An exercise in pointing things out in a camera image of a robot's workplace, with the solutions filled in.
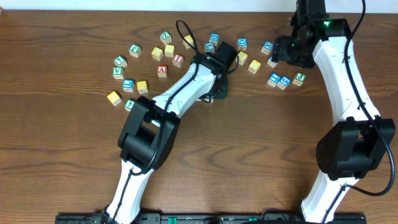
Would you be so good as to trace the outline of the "blue P block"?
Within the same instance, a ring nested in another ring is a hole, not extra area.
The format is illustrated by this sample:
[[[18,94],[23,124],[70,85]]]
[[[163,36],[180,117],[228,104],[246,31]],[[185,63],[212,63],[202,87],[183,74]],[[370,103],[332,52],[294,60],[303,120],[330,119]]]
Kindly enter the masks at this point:
[[[268,65],[270,65],[272,68],[275,68],[278,65],[278,62],[273,62],[271,58],[267,62]]]

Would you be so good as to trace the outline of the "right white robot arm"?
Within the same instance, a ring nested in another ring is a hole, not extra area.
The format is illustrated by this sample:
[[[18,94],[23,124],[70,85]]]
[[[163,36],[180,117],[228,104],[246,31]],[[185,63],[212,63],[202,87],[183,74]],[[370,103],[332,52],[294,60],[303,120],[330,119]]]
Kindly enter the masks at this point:
[[[294,15],[291,36],[275,40],[272,59],[302,68],[318,67],[330,99],[333,126],[316,147],[317,179],[301,203],[303,219],[327,223],[348,189],[376,170],[396,133],[392,119],[382,118],[361,78],[344,18]]]

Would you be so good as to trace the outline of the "red I block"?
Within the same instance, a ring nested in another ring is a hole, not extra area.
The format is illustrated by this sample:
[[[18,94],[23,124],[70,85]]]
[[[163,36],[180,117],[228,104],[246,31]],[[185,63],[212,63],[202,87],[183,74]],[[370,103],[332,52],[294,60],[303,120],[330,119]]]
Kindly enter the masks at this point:
[[[172,63],[174,66],[180,68],[183,65],[184,62],[184,56],[180,55],[180,54],[175,54],[173,59],[172,59]]]

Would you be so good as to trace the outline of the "green R block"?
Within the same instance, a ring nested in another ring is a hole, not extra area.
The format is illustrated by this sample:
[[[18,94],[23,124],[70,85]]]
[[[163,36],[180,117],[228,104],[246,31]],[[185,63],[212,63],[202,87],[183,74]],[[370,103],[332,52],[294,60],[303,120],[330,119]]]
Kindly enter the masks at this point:
[[[205,103],[212,103],[212,102],[213,102],[213,99],[212,99],[212,98],[205,98],[205,99],[204,99],[204,102],[205,102]]]

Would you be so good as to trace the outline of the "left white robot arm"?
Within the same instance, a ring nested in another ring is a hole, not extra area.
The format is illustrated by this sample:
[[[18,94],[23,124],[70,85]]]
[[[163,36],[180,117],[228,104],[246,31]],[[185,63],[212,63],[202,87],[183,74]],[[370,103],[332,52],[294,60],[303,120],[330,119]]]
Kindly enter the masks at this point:
[[[163,94],[134,102],[118,139],[121,177],[113,201],[101,214],[102,223],[135,220],[150,175],[173,148],[182,115],[219,87],[234,60],[221,53],[197,55],[186,74]]]

